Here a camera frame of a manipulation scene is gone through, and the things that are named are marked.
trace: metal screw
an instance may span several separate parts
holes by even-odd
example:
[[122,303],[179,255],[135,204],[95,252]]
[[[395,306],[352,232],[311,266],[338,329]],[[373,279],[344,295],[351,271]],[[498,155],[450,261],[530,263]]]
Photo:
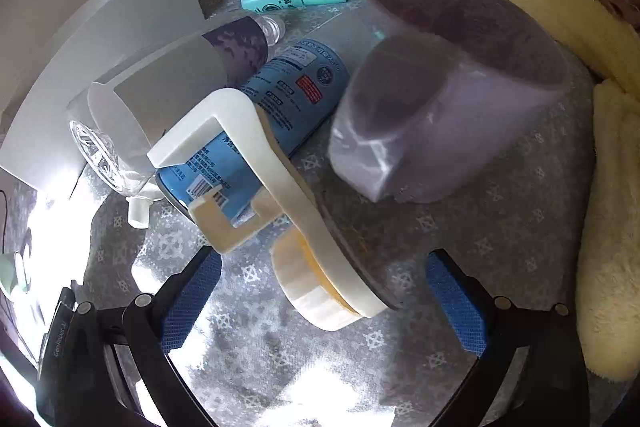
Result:
[[562,303],[556,304],[554,306],[554,310],[561,317],[566,317],[569,314],[569,308],[567,308],[566,305]]
[[151,302],[151,295],[148,293],[143,293],[142,295],[138,295],[136,297],[136,306],[138,308],[144,308]]
[[79,314],[84,315],[91,309],[91,302],[81,302],[76,310]]
[[499,310],[508,310],[511,308],[511,301],[507,297],[496,297],[494,299],[494,305]]

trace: translucent purple plastic object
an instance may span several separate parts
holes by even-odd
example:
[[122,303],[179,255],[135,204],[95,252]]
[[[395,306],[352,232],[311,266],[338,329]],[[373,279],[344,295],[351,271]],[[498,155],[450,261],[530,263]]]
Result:
[[351,77],[329,158],[372,201],[446,197],[564,93],[558,45],[507,0],[366,0],[360,10],[384,40]]

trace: white plastic tape dispenser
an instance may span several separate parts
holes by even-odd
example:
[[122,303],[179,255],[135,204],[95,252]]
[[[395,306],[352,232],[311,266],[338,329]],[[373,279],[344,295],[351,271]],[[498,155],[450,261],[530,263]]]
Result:
[[156,168],[187,162],[220,132],[226,132],[262,183],[251,201],[255,215],[234,227],[215,201],[212,188],[189,206],[194,223],[224,254],[287,214],[293,226],[274,242],[273,270],[289,301],[310,323],[335,331],[361,317],[373,317],[394,298],[322,219],[310,188],[278,146],[268,117],[237,89],[219,89],[202,100],[148,153]]

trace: red label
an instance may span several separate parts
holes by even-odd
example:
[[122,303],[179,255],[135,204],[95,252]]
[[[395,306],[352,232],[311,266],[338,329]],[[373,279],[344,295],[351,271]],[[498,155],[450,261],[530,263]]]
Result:
[[322,93],[316,87],[316,84],[303,74],[299,79],[296,80],[296,85],[302,89],[302,91],[306,94],[306,97],[309,99],[309,102],[316,104],[322,100]]

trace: person's hand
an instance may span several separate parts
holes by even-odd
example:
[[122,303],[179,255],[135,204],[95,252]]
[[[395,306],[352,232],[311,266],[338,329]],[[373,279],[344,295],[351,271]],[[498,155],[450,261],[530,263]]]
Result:
[[634,0],[599,0],[616,19],[626,21],[634,27],[640,26],[640,10],[634,6]]

